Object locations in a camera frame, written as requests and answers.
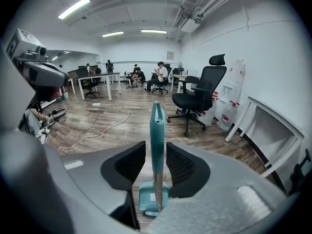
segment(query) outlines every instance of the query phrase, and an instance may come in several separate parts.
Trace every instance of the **desk leg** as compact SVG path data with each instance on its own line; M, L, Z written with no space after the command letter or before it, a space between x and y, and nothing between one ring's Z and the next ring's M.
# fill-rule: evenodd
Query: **desk leg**
M233 135L235 134L235 132L237 131L239 125L241 124L243 118L245 117L245 114L247 113L248 111L248 108L250 106L250 101L247 102L247 105L245 107L245 109L241 112L235 126L232 128L232 130L230 131L229 135L225 138L225 141L226 142L229 142L231 140L231 138L233 137Z
M245 125L245 130L243 130L240 134L241 137L244 136L244 134L247 132L249 126L252 124L254 118L255 118L255 115L257 114L257 109L258 107L255 108L254 112L253 112L253 115L249 118L249 120L247 121L246 125Z
M274 172L277 168L279 168L282 164L285 163L285 161L297 150L301 143L302 139L298 138L295 143L292 145L292 147L274 164L271 168L266 170L263 174L261 174L262 177L267 177L272 172Z
M83 89L82 89L82 85L81 85L81 80L78 80L78 83L79 83L79 88L80 88L80 92L81 92L81 97L83 100L85 100L86 98L84 97L84 94L83 94Z
M117 75L119 94L121 94L120 75Z
M178 87L177 87L177 93L178 93L178 94L180 94L181 84L182 84L182 82L179 82L179 85L178 85Z
M171 80L171 92L174 90L174 76L172 76L172 80Z
M284 146L275 154L270 158L270 161L268 163L266 163L264 165L265 168L267 168L269 165L272 165L276 160L278 160L278 155L280 153L285 153L287 150L289 150L294 143L296 142L297 137L296 136L292 136L291 138L289 138L286 143L284 144Z
M106 76L106 83L107 83L107 92L108 92L108 99L112 100L112 94L111 94L111 85L110 85L110 77Z
M76 92L75 92L75 88L74 88L74 83L73 83L73 81L74 81L74 80L72 80L71 84L72 84L73 92L74 92L74 94L75 94Z

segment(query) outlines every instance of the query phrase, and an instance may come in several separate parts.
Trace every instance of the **white cable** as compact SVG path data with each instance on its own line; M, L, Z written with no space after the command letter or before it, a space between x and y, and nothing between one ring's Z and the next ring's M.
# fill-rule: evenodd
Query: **white cable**
M72 145L71 147L60 147L60 148L58 148L58 150L60 150L60 149L66 149L66 150L71 149L71 148L77 146L80 142L82 142L82 141L83 141L84 139L86 139L86 138L98 137L98 136L102 135L103 133L105 133L106 131L110 130L111 128L117 127L118 125L120 125L120 124L126 122L126 120L129 118L129 112L122 111L120 108L116 108L114 104L101 105L101 106L111 106L111 105L113 106L113 108L118 109L120 112L127 113L127 114L128 114L128 115L127 115L127 118L126 118L124 121L122 121L122 122L120 122L120 123L117 123L117 124L115 124L115 125L113 125L113 126L107 128L106 130L104 130L102 133L100 133L100 134L98 134L98 135L92 135L92 136L83 137L83 138L82 138L80 141L78 141L75 145Z

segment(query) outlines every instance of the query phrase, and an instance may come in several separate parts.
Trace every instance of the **fan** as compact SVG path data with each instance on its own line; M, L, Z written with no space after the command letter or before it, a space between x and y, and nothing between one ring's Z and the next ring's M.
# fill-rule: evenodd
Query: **fan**
M182 62L179 63L178 70L179 70L179 74L182 74L182 72L184 71Z

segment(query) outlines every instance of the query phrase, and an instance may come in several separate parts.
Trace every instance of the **framed picture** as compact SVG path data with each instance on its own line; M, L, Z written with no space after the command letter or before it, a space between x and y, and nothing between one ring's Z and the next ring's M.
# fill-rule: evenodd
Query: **framed picture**
M175 57L175 53L174 52L167 52L167 60L173 60Z

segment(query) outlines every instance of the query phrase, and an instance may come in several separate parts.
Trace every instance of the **white shirt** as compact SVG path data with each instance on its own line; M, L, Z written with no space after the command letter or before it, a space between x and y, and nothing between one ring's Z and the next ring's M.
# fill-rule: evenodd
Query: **white shirt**
M158 76L158 80L160 82L164 81L164 78L168 77L168 70L165 67L162 67L159 71L160 74L162 74L162 76Z

